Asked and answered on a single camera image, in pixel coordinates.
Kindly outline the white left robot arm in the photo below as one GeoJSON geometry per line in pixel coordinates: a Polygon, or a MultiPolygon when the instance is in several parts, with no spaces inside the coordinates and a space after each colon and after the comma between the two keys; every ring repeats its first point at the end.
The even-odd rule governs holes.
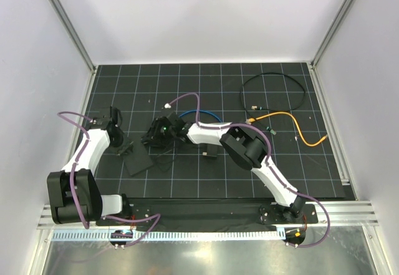
{"type": "Polygon", "coordinates": [[[56,224],[82,223],[110,218],[125,225],[132,218],[125,195],[102,195],[94,179],[100,159],[107,149],[117,155],[128,155],[133,142],[121,130],[122,114],[109,107],[98,117],[63,111],[58,117],[81,130],[83,138],[71,159],[60,171],[47,177],[47,191],[52,220],[56,224]]]}

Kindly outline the black network switch box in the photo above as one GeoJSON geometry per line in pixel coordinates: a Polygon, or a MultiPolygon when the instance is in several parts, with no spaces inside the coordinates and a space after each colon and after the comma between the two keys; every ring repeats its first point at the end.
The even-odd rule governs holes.
{"type": "Polygon", "coordinates": [[[147,171],[154,163],[148,154],[148,150],[141,143],[135,144],[122,154],[127,172],[130,176],[135,176],[143,171],[147,171]]]}

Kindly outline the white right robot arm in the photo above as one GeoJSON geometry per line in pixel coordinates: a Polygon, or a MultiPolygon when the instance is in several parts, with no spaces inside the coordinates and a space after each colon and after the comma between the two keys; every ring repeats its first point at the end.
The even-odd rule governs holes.
{"type": "Polygon", "coordinates": [[[177,141],[223,147],[238,167],[254,173],[272,193],[286,222],[302,217],[305,199],[273,162],[271,143],[258,128],[246,123],[189,123],[171,114],[155,118],[142,136],[142,143],[151,147],[177,141]]]}

